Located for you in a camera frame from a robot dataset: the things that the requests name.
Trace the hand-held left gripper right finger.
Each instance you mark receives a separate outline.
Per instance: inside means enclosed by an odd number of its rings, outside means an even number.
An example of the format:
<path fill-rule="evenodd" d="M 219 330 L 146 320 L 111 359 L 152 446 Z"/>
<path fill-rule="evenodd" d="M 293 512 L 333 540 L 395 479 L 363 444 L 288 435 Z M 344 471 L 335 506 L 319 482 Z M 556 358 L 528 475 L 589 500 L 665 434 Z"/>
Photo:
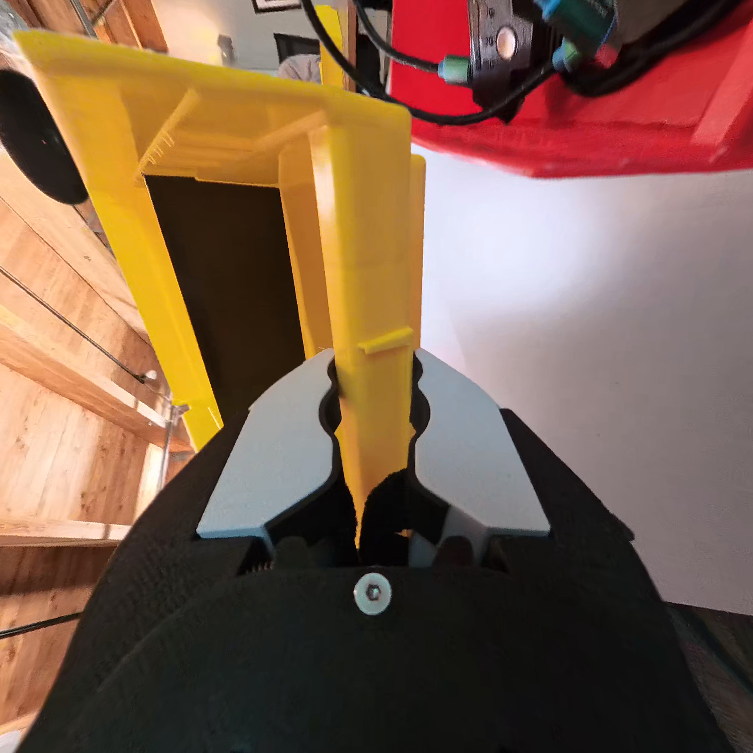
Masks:
<path fill-rule="evenodd" d="M 409 563 L 427 566 L 451 538 L 481 563 L 493 538 L 546 539 L 551 524 L 501 408 L 475 382 L 415 352 L 415 435 L 409 450 Z"/>

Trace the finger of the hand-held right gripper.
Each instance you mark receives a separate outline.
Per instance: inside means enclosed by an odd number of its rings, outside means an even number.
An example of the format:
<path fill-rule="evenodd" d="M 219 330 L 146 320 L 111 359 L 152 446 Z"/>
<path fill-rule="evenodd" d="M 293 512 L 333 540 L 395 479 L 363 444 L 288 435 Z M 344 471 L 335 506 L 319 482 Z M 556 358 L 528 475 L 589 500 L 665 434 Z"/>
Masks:
<path fill-rule="evenodd" d="M 663 39 L 692 27 L 706 11 L 706 1 L 614 1 L 613 44 Z"/>

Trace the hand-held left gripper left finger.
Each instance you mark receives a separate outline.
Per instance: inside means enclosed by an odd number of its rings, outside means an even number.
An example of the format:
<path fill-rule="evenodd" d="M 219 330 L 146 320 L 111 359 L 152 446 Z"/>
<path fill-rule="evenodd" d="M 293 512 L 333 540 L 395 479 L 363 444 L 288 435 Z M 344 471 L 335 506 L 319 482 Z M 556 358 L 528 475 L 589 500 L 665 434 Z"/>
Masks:
<path fill-rule="evenodd" d="M 197 524 L 200 538 L 303 536 L 294 516 L 341 469 L 334 428 L 325 426 L 333 365 L 334 350 L 324 349 L 250 406 Z"/>

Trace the red plastic bin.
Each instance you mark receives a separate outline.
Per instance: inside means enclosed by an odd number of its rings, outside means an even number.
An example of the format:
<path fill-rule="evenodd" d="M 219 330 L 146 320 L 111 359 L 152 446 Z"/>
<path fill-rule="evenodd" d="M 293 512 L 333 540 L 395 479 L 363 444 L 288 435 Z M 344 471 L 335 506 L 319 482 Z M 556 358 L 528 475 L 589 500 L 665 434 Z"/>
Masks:
<path fill-rule="evenodd" d="M 413 141 L 535 178 L 720 173 L 752 166 L 751 2 L 626 89 L 586 99 L 554 77 L 506 125 L 414 120 Z"/>

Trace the black HDMI hub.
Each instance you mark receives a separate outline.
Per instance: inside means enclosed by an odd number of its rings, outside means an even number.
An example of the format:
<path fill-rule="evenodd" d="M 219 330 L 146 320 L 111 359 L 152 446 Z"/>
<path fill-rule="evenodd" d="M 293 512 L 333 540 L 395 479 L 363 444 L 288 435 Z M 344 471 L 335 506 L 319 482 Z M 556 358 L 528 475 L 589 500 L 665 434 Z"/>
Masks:
<path fill-rule="evenodd" d="M 468 1 L 470 84 L 474 102 L 490 108 L 551 61 L 562 36 L 533 1 Z"/>

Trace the yellow plastic bin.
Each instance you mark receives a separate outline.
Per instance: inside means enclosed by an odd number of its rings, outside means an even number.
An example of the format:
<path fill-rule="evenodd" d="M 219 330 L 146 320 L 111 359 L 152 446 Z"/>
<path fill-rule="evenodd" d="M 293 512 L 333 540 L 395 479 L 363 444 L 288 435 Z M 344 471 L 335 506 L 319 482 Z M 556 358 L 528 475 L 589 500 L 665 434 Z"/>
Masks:
<path fill-rule="evenodd" d="M 219 231 L 261 229 L 261 190 L 279 198 L 304 353 L 334 349 L 344 476 L 367 495 L 407 465 L 413 352 L 420 340 L 426 162 L 398 105 L 325 84 L 181 60 L 78 35 L 15 34 L 60 127 L 197 448 L 221 428 L 156 179 L 251 189 L 224 219 L 183 200 L 178 225 L 209 221 L 210 272 L 229 271 Z"/>

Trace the black round object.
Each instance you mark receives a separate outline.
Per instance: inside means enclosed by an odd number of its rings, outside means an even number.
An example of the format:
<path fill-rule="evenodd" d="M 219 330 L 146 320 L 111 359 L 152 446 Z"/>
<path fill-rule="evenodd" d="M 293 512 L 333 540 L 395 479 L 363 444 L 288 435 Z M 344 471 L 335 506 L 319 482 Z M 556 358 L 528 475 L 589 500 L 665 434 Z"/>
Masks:
<path fill-rule="evenodd" d="M 56 202 L 76 206 L 89 195 L 78 167 L 34 81 L 1 70 L 1 142 L 24 176 Z"/>

